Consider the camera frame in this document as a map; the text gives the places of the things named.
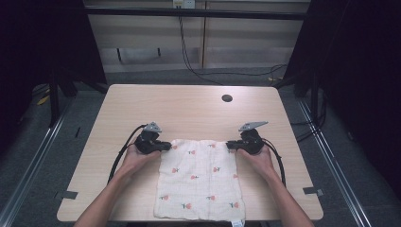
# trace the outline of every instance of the wrist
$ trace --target wrist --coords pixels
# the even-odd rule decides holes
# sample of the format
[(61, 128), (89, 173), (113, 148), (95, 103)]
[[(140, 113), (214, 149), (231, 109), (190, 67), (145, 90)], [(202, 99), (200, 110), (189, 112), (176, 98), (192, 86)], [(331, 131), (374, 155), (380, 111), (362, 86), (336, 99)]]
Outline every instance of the wrist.
[(125, 166), (121, 166), (114, 174), (116, 179), (127, 180), (132, 175), (132, 170)]
[(270, 168), (269, 170), (265, 171), (263, 178), (266, 180), (266, 182), (268, 182), (268, 184), (271, 184), (271, 183), (274, 183), (277, 181), (281, 182), (280, 177), (278, 176), (278, 174), (274, 168)]

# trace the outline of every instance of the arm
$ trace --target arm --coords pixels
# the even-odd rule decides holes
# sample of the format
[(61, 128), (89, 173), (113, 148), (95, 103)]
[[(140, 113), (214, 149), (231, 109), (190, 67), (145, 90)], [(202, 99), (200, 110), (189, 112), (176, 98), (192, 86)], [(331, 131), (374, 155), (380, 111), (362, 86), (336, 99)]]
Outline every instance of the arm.
[(247, 159), (256, 172), (268, 183), (283, 226), (314, 226), (298, 202), (289, 194), (274, 170), (268, 146), (265, 145), (258, 155), (250, 155), (243, 149), (239, 149), (238, 153)]
[(74, 226), (106, 226), (114, 204), (124, 189), (127, 179), (145, 163), (158, 158), (160, 154), (160, 151), (154, 151), (149, 155), (144, 155), (138, 151), (134, 144), (130, 144), (122, 166), (115, 172), (109, 184), (80, 215)]

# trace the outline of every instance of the black cable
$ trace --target black cable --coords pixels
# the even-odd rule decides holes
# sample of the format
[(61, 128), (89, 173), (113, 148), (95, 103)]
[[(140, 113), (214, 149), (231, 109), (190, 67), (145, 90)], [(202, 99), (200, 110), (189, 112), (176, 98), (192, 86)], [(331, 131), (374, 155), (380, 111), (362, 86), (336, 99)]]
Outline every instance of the black cable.
[(183, 52), (183, 62), (185, 63), (186, 68), (192, 72), (193, 74), (195, 74), (198, 78), (200, 79), (204, 79), (206, 81), (209, 82), (213, 82), (215, 84), (218, 85), (223, 85), (219, 82), (210, 80), (210, 79), (206, 79), (203, 78), (201, 76), (209, 76), (209, 75), (240, 75), (240, 76), (250, 76), (250, 77), (258, 77), (258, 76), (264, 76), (264, 75), (268, 75), (268, 74), (272, 74), (273, 72), (279, 70), (282, 67), (287, 66), (286, 64), (276, 64), (274, 65), (269, 72), (267, 73), (261, 73), (261, 74), (244, 74), (244, 73), (200, 73), (200, 72), (195, 72), (195, 70), (192, 68), (191, 63), (189, 62), (189, 58), (188, 58), (188, 54), (186, 51), (186, 45), (185, 45), (185, 38), (183, 35), (183, 19), (182, 17), (179, 17), (179, 21), (180, 21), (180, 32), (181, 32), (181, 43), (182, 43), (182, 52)]
[(326, 108), (327, 108), (327, 97), (325, 94), (323, 94), (323, 102), (322, 102), (322, 106), (321, 106), (322, 113), (318, 117), (319, 124), (317, 126), (315, 126), (315, 129), (313, 131), (308, 131), (306, 133), (298, 135), (296, 137), (298, 143), (304, 141), (306, 138), (308, 138), (309, 136), (311, 136), (312, 134), (314, 134), (316, 132), (319, 132), (322, 129), (324, 122), (325, 122), (325, 118), (326, 118)]
[[(322, 118), (323, 118), (323, 113), (321, 113), (321, 115), (318, 117), (318, 119), (322, 119)], [(302, 126), (302, 125), (307, 125), (310, 123), (312, 123), (312, 121), (303, 121), (303, 122), (295, 122), (295, 123), (289, 122), (289, 124), (292, 126)]]
[(123, 156), (124, 152), (126, 151), (127, 147), (129, 146), (129, 142), (132, 139), (132, 137), (136, 134), (136, 132), (139, 129), (144, 128), (146, 125), (141, 125), (138, 128), (136, 128), (130, 135), (130, 137), (128, 138), (127, 142), (125, 143), (125, 145), (123, 146), (123, 148), (120, 150), (120, 152), (118, 152), (117, 157), (115, 158), (115, 161), (113, 163), (113, 167), (112, 170), (110, 171), (110, 176), (109, 176), (109, 180), (107, 181), (107, 183), (110, 182), (110, 180), (112, 179), (112, 177), (114, 176), (115, 173), (115, 169), (117, 168), (118, 163), (120, 162), (121, 157)]
[(281, 69), (282, 67), (285, 67), (285, 66), (287, 66), (287, 65), (286, 64), (276, 64), (270, 69), (271, 82), (270, 82), (269, 86), (272, 86), (272, 84), (274, 83), (274, 74), (273, 74), (273, 72), (275, 72), (275, 71), (277, 71), (277, 70), (279, 70), (279, 69)]
[(281, 161), (281, 156), (278, 154), (277, 149), (275, 148), (274, 144), (271, 143), (271, 141), (269, 141), (267, 139), (263, 139), (263, 143), (266, 146), (268, 146), (273, 151), (274, 155), (276, 156), (278, 165), (280, 167), (281, 182), (283, 183), (283, 185), (285, 187), (287, 187), (287, 184), (286, 184), (286, 173), (284, 171), (283, 162)]

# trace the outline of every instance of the cloth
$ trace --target cloth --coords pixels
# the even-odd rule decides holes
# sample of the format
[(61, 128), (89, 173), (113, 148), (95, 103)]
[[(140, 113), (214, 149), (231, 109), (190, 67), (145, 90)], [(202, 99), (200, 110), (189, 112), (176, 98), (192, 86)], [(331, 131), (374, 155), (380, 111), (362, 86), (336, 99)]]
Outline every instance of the cloth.
[(225, 142), (174, 140), (162, 154), (156, 218), (245, 219), (235, 154)]

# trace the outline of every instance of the dark background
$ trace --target dark background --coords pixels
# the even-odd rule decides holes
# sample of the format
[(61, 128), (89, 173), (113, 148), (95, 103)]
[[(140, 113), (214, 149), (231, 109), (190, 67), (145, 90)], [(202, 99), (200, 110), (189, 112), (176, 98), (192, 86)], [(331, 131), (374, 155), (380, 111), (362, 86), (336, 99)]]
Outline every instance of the dark background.
[(313, 76), (365, 154), (401, 198), (399, 1), (312, 1), (288, 65), (294, 92)]
[(32, 89), (48, 83), (52, 72), (57, 75), (56, 80), (106, 83), (88, 17), (35, 10), (52, 6), (83, 8), (83, 3), (79, 0), (2, 1), (0, 153), (13, 139), (31, 100)]

